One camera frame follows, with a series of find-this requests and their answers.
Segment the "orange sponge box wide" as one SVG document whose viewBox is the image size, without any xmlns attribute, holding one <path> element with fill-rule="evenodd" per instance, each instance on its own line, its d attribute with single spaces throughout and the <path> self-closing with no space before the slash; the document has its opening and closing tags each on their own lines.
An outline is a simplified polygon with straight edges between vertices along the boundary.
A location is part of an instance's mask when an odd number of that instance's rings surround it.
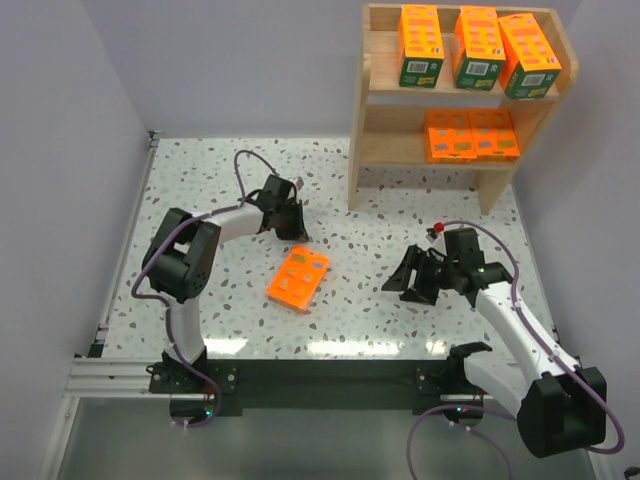
<svg viewBox="0 0 640 480">
<path fill-rule="evenodd" d="M 464 164 L 477 159 L 468 110 L 429 109 L 423 130 L 429 163 Z"/>
<path fill-rule="evenodd" d="M 479 161 L 513 163 L 520 149 L 507 109 L 470 109 L 468 111 L 473 146 Z"/>
<path fill-rule="evenodd" d="M 276 303 L 299 313 L 307 311 L 324 279 L 329 259 L 304 246 L 295 246 L 266 290 Z"/>
</svg>

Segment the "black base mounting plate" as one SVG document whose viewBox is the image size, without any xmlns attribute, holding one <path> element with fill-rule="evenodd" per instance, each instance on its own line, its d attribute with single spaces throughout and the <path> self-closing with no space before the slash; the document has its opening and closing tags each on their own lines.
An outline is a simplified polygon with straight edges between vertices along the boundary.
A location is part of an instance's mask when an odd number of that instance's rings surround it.
<svg viewBox="0 0 640 480">
<path fill-rule="evenodd" d="M 172 359 L 146 367 L 149 392 L 170 398 L 176 419 L 240 416 L 249 409 L 409 410 L 487 398 L 448 360 L 212 360 L 216 385 Z"/>
</svg>

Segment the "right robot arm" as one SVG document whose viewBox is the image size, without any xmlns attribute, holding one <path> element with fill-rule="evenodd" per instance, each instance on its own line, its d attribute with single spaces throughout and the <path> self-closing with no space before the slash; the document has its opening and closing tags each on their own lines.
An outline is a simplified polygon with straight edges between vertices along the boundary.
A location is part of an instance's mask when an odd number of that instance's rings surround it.
<svg viewBox="0 0 640 480">
<path fill-rule="evenodd" d="M 517 266 L 489 262 L 478 240 L 482 227 L 436 224 L 432 245 L 407 248 L 383 284 L 405 302 L 435 305 L 453 290 L 496 330 L 515 361 L 515 371 L 492 365 L 483 343 L 454 347 L 448 361 L 457 377 L 493 396 L 515 417 L 521 439 L 537 458 L 589 448 L 606 437 L 607 384 L 552 338 L 519 296 Z"/>
</svg>

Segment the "orange sponge box narrow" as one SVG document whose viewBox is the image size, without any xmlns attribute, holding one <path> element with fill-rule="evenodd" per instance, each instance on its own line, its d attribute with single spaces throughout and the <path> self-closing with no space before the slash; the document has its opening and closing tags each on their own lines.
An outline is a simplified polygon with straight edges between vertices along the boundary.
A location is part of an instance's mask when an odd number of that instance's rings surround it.
<svg viewBox="0 0 640 480">
<path fill-rule="evenodd" d="M 437 7 L 402 5 L 398 23 L 398 85 L 406 88 L 434 88 L 444 57 Z"/>
<path fill-rule="evenodd" d="M 493 7 L 460 7 L 452 40 L 454 86 L 490 91 L 505 64 L 497 12 Z"/>
</svg>

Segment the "wooden shelf unit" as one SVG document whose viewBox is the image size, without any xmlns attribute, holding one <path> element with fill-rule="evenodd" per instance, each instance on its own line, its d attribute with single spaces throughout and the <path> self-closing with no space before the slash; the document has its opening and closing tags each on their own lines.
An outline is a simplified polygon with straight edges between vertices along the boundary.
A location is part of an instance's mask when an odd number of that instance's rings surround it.
<svg viewBox="0 0 640 480">
<path fill-rule="evenodd" d="M 579 61 L 561 18 L 554 8 L 530 8 L 562 66 L 559 78 L 542 99 L 511 100 L 500 86 L 490 91 L 458 89 L 452 60 L 446 57 L 436 85 L 406 88 L 398 81 L 398 4 L 369 3 L 362 8 L 362 28 L 348 169 L 348 206 L 357 205 L 362 167 L 426 167 L 424 118 L 437 98 L 447 108 L 454 101 L 471 107 L 493 99 L 509 111 L 521 155 L 526 157 L 540 133 L 575 85 Z"/>
</svg>

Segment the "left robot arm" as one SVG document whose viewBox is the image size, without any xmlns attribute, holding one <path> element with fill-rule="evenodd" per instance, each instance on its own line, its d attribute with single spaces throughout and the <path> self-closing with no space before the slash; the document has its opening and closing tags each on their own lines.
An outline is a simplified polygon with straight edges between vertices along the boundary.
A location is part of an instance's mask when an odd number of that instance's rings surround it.
<svg viewBox="0 0 640 480">
<path fill-rule="evenodd" d="M 201 383 L 207 347 L 200 327 L 199 298 L 207 286 L 218 247 L 244 236 L 273 231 L 284 241 L 306 241 L 299 185 L 275 174 L 242 193 L 234 205 L 194 213 L 172 208 L 165 214 L 142 261 L 131 295 L 164 308 L 166 344 L 162 363 Z"/>
</svg>

